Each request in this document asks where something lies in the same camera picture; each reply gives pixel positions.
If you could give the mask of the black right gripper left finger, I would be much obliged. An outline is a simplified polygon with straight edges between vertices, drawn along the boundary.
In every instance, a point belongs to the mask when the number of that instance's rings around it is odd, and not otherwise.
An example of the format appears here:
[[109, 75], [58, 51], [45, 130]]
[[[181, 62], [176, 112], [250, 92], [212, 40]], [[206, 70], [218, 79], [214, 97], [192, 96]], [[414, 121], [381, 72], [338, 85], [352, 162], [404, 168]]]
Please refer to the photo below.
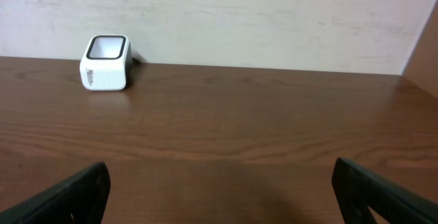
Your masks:
[[1, 212], [1, 223], [100, 224], [110, 194], [107, 166], [98, 162]]

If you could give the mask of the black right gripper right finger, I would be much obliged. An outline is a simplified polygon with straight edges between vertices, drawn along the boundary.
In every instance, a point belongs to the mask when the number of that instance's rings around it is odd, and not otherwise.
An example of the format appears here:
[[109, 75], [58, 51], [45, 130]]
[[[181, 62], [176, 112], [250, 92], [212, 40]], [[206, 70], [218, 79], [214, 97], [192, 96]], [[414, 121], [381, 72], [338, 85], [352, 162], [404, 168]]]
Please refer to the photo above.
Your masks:
[[375, 223], [372, 212], [388, 223], [437, 222], [436, 203], [347, 158], [336, 160], [331, 183], [345, 223]]

